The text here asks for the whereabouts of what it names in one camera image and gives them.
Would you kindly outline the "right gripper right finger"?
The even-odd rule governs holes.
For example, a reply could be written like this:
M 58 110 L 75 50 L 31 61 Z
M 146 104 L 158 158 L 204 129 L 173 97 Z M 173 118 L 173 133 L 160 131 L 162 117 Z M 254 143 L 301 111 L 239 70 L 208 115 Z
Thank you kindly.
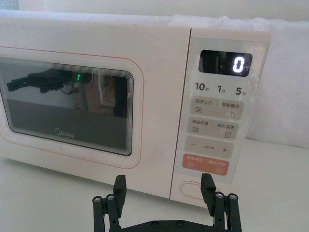
M 234 193 L 224 195 L 216 190 L 211 174 L 202 174 L 200 191 L 213 225 L 206 226 L 206 232 L 240 232 L 241 220 L 238 196 Z

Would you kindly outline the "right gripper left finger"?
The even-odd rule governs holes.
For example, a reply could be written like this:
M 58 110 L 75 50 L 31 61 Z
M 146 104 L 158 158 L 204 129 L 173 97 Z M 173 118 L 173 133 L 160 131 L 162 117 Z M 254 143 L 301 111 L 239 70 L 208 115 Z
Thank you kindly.
M 125 204 L 126 190 L 126 176 L 118 175 L 115 179 L 112 194 L 108 194 L 105 198 L 96 196 L 92 199 L 95 232 L 105 231 L 105 215 L 109 216 L 110 232 L 120 232 L 122 230 L 119 219 Z

